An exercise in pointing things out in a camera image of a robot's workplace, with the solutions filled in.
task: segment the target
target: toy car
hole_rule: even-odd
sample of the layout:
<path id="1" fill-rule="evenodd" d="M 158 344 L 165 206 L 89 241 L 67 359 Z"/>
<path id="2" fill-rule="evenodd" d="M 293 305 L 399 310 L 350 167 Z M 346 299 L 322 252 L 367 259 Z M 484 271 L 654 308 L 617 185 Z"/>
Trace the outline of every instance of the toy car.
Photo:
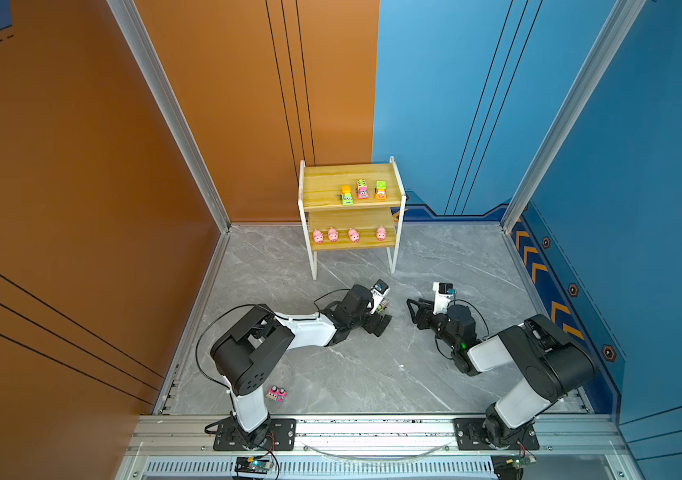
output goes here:
<path id="1" fill-rule="evenodd" d="M 375 199 L 386 200 L 386 182 L 383 180 L 375 182 Z"/>
<path id="2" fill-rule="evenodd" d="M 341 187 L 341 205 L 354 205 L 354 199 L 352 198 L 352 188 L 348 185 Z"/>
<path id="3" fill-rule="evenodd" d="M 364 180 L 357 180 L 357 198 L 360 200 L 363 198 L 370 198 L 370 194 L 368 194 L 368 185 Z"/>

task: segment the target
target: shelf board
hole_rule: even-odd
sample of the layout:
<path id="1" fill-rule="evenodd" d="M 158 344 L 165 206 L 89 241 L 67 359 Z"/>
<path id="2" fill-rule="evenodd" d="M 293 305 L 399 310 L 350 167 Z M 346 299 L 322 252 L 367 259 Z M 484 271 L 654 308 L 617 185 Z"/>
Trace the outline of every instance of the shelf board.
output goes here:
<path id="1" fill-rule="evenodd" d="M 371 198 L 357 198 L 357 180 L 368 184 Z M 386 182 L 386 200 L 376 200 L 375 182 Z M 354 205 L 341 205 L 338 196 L 341 187 L 352 188 Z M 334 165 L 328 167 L 306 167 L 303 183 L 303 209 L 307 212 L 321 210 L 360 210 L 376 206 L 400 206 L 402 203 L 397 175 L 393 164 Z"/>
<path id="2" fill-rule="evenodd" d="M 328 230 L 331 226 L 338 231 L 338 241 L 336 242 L 328 240 Z M 375 237 L 375 231 L 380 226 L 386 228 L 386 240 L 384 241 Z M 354 228 L 359 232 L 359 242 L 352 242 L 349 239 L 349 228 Z M 312 238 L 314 230 L 319 230 L 325 235 L 325 241 L 321 244 L 317 244 Z M 388 206 L 316 211 L 308 216 L 308 237 L 312 244 L 312 251 L 381 248 L 383 246 L 394 246 L 397 243 L 392 210 Z"/>

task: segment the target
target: metal ventilation grille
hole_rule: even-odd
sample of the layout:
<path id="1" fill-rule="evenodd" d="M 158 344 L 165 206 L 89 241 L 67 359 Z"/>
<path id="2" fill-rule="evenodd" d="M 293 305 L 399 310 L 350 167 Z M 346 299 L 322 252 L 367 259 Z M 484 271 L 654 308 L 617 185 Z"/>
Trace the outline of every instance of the metal ventilation grille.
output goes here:
<path id="1" fill-rule="evenodd" d="M 146 464 L 147 476 L 168 476 L 168 474 L 196 474 L 196 476 L 231 476 L 232 463 L 229 458 L 219 460 L 201 457 L 152 457 Z"/>
<path id="2" fill-rule="evenodd" d="M 152 477 L 230 478 L 232 459 L 150 457 L 144 475 Z M 279 462 L 281 480 L 346 478 L 496 478 L 489 456 L 450 456 L 416 462 L 334 461 L 316 456 L 285 456 Z"/>
<path id="3" fill-rule="evenodd" d="M 282 461 L 280 478 L 327 478 L 345 475 L 350 478 L 496 478 L 490 457 L 434 458 L 417 462 L 334 462 L 316 457 L 300 461 Z"/>

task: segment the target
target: mounting plate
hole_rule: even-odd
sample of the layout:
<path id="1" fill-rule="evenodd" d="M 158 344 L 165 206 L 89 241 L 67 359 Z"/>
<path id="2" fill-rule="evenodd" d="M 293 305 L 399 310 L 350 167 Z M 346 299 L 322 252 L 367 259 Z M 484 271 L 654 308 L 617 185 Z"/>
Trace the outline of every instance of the mounting plate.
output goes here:
<path id="1" fill-rule="evenodd" d="M 295 418 L 272 418 L 269 432 L 274 434 L 274 451 L 286 452 L 293 450 L 296 438 Z M 225 418 L 218 425 L 216 442 L 213 449 L 218 452 L 245 452 L 251 450 L 243 442 L 238 433 L 238 425 L 233 417 Z M 266 446 L 271 446 L 271 437 L 266 440 Z"/>
<path id="2" fill-rule="evenodd" d="M 459 450 L 496 450 L 485 441 L 484 430 L 482 423 L 484 418 L 454 418 L 453 429 L 455 430 L 455 440 L 458 442 Z M 518 435 L 514 440 L 515 446 L 506 448 L 508 450 L 517 449 L 517 440 L 522 438 L 522 446 L 525 450 L 538 450 L 538 437 L 536 436 L 533 427 L 526 428 L 524 432 Z"/>

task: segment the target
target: orange wall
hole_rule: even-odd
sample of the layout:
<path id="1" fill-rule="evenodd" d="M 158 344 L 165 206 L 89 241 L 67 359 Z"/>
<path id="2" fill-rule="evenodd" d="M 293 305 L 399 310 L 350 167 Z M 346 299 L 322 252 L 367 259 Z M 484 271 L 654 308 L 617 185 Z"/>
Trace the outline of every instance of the orange wall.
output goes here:
<path id="1" fill-rule="evenodd" d="M 136 1 L 234 222 L 298 219 L 298 168 L 372 158 L 378 2 Z"/>
<path id="2" fill-rule="evenodd" d="M 106 3 L 11 8 L 0 275 L 17 285 L 0 276 L 0 442 L 12 445 L 0 478 L 110 478 L 218 231 Z"/>

